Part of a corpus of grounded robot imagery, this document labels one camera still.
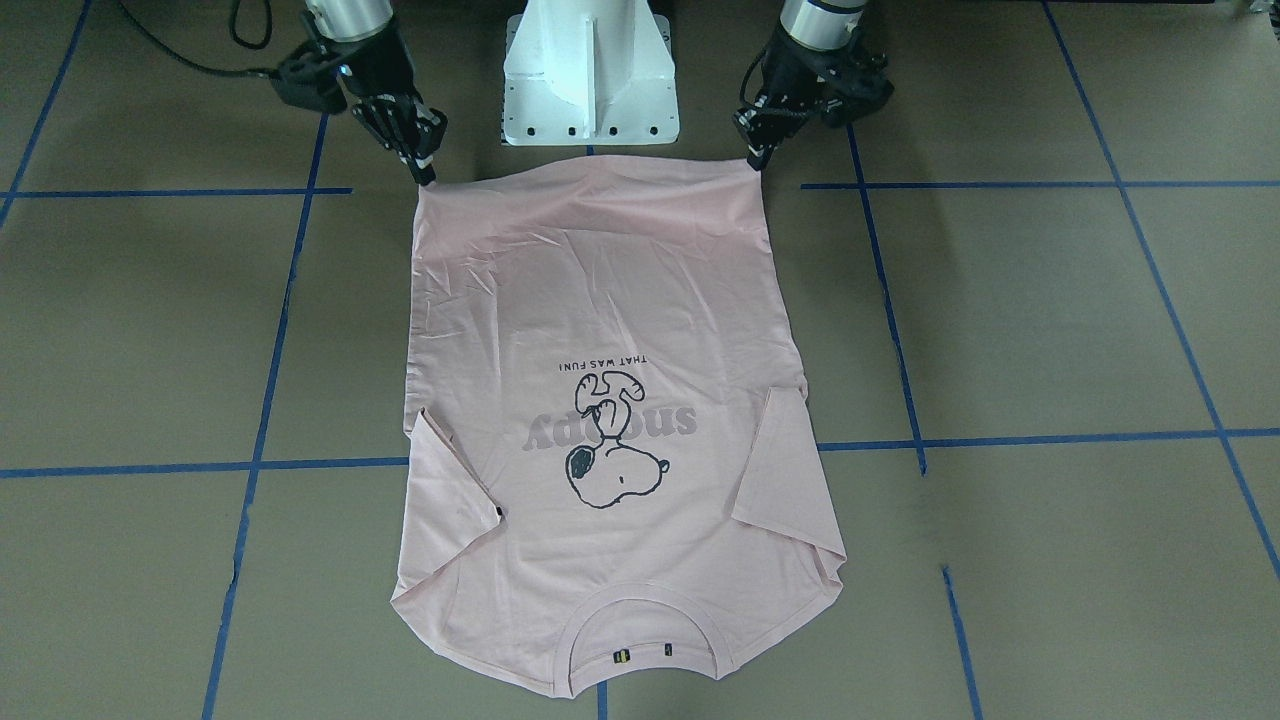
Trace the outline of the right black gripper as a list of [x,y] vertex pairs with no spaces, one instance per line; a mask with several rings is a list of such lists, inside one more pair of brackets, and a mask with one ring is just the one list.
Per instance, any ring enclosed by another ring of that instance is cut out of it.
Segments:
[[434,154],[442,146],[448,118],[422,104],[413,63],[399,22],[389,22],[365,38],[335,41],[335,54],[352,97],[352,115],[406,165],[419,186],[436,179]]

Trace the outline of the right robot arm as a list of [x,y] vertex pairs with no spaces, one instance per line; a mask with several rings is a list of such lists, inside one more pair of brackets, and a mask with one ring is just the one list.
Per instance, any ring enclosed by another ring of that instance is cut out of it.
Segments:
[[436,179],[434,155],[447,115],[419,92],[415,65],[389,1],[307,1],[321,65],[355,99],[351,114],[406,165],[413,182]]

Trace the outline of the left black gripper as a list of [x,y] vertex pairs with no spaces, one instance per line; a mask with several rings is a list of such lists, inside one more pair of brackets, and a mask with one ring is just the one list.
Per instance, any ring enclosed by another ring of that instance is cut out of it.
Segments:
[[735,127],[756,172],[809,120],[844,126],[856,115],[855,29],[841,29],[833,47],[817,47],[776,26],[750,70],[760,72],[762,85],[735,113]]

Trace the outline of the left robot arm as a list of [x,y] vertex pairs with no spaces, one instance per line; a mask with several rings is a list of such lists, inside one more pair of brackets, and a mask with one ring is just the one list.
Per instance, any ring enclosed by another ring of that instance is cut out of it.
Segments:
[[840,126],[861,102],[855,50],[865,1],[785,1],[764,47],[739,86],[733,123],[746,163],[763,172],[780,145],[809,120]]

